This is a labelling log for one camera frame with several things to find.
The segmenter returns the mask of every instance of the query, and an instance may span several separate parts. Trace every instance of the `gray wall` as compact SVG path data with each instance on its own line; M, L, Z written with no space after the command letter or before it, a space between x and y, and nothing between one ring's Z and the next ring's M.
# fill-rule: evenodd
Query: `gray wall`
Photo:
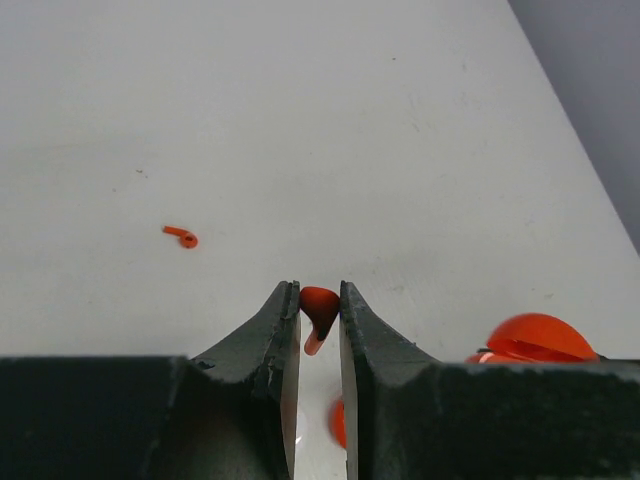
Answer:
M510 0L640 252L640 0Z

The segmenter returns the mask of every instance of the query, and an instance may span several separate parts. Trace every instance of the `white table surface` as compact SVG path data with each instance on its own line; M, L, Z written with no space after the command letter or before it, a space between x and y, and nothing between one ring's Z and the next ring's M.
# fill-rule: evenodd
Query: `white table surface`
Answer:
M524 311L640 354L640 261L506 1L0 0L0 65L4 355L193 355L283 279L445 360ZM337 334L297 478L345 478Z

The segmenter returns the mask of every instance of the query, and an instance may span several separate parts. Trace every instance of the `orange fragment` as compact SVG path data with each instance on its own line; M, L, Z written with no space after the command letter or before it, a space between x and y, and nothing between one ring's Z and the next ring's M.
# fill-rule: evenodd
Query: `orange fragment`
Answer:
M340 297L329 289L304 287L300 291L300 309L313 324L313 331L304 344L307 355L315 355L324 343L331 325L340 311Z
M489 337L487 347L496 353L536 362L599 359L575 328L543 313L523 313L503 322Z
M180 237L180 245L184 248L195 248L198 245L198 237L184 228L165 226L162 231Z
M344 402L342 399L336 401L330 413L330 427L333 438L347 448L347 428L344 423Z
M514 358L493 352L482 352L471 355L465 363L532 363L524 358Z

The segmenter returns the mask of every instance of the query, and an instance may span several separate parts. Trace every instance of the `small orange piece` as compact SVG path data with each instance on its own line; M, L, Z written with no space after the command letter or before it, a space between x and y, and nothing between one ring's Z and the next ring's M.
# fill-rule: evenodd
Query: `small orange piece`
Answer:
M342 445L342 448L347 448L347 428L344 423L344 402L339 399L334 403L330 413L330 427L333 438Z
M487 347L499 354L537 362L598 361L582 335L568 323L543 313L523 313L498 326Z
M313 324L313 331L304 344L307 355L315 355L324 343L331 325L340 311L340 297L331 290L304 287L300 291L300 308Z
M471 355L465 363L532 363L524 358L515 358L493 352L482 352Z
M196 245L198 245L198 237L184 228L166 226L162 231L169 235L177 235L180 237L180 245L184 248L195 248Z

